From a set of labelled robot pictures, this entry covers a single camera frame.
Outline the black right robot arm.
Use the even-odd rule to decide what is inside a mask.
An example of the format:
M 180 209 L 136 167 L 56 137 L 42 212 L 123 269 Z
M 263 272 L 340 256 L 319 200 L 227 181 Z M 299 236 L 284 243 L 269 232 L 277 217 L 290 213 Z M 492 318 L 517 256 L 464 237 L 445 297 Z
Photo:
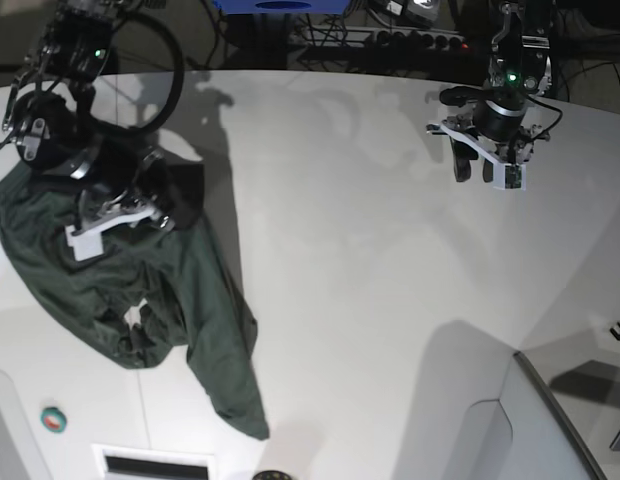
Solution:
M 114 54 L 113 40 L 128 25 L 141 25 L 163 41 L 172 81 L 161 110 L 141 126 L 119 126 L 95 117 L 95 82 Z M 143 221 L 167 230 L 196 223 L 201 205 L 145 144 L 170 118 L 185 79 L 182 49 L 161 22 L 128 1 L 60 1 L 35 50 L 9 90 L 0 150 L 16 147 L 37 191 L 74 200 L 72 240 L 98 239 L 119 225 Z

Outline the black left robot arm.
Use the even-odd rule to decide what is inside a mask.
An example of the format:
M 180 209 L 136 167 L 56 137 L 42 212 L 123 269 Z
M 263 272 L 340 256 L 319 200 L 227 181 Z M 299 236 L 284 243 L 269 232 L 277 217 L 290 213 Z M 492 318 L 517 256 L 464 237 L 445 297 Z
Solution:
M 427 132 L 449 139 L 453 172 L 468 181 L 472 163 L 482 161 L 482 178 L 500 190 L 524 190 L 535 143 L 548 141 L 563 112 L 539 100 L 552 86 L 550 31 L 552 1 L 503 1 L 482 88 L 456 86 L 439 101 L 458 110 Z

